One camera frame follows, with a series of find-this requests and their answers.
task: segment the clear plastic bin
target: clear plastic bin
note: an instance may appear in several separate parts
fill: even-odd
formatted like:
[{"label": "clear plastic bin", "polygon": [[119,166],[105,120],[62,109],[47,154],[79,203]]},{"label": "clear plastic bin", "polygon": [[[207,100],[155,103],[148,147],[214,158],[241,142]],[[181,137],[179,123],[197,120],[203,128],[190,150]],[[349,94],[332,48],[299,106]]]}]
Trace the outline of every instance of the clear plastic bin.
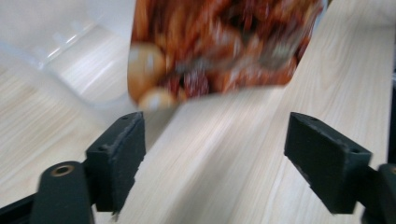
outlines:
[{"label": "clear plastic bin", "polygon": [[1,1],[0,63],[13,58],[29,66],[32,76],[42,75],[37,79],[54,79],[59,88],[70,90],[111,122],[136,110],[126,82],[134,4],[135,0]]}]

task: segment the wood grain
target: wood grain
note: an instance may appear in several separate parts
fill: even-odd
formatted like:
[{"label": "wood grain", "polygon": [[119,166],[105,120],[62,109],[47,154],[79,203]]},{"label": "wood grain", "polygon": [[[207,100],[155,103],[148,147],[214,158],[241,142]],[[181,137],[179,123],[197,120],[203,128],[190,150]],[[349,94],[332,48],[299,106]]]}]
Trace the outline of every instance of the wood grain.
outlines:
[{"label": "wood grain", "polygon": [[[287,88],[244,90],[147,114],[148,154],[119,223],[360,223],[331,215],[283,155],[291,111],[322,119],[385,162],[394,1],[334,0]],[[0,207],[82,161],[105,129],[78,103],[0,67]],[[110,214],[95,214],[98,223]]]}]

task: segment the light wood surface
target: light wood surface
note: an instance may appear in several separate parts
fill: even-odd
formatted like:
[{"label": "light wood surface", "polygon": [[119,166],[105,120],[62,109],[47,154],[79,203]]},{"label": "light wood surface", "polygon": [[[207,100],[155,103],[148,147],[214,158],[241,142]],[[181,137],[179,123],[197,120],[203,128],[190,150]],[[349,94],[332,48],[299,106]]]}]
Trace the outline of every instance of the light wood surface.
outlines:
[{"label": "light wood surface", "polygon": [[[359,223],[360,206],[354,216],[331,215],[283,147],[296,111],[371,150],[374,168],[386,161],[395,5],[332,1],[287,88],[211,96],[173,116],[147,115],[148,154],[119,223]],[[0,67],[0,206],[35,192],[52,164],[84,160],[106,129],[18,72]]]}]

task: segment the printed food image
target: printed food image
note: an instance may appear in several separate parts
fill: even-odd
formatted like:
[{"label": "printed food image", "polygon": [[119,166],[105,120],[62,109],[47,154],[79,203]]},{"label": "printed food image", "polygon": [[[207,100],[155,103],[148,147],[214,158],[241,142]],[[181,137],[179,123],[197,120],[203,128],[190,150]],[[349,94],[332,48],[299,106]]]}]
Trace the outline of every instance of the printed food image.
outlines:
[{"label": "printed food image", "polygon": [[137,0],[128,90],[155,109],[212,92],[286,85],[319,0]]}]

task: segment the plastic box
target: plastic box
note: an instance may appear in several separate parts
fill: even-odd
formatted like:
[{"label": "plastic box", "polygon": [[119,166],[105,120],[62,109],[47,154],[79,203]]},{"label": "plastic box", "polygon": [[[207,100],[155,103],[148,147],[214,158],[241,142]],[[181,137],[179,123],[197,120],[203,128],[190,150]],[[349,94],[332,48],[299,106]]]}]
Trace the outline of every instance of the plastic box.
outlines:
[{"label": "plastic box", "polygon": [[127,62],[135,0],[0,2],[0,63],[27,67],[69,91],[105,122],[135,111]]}]

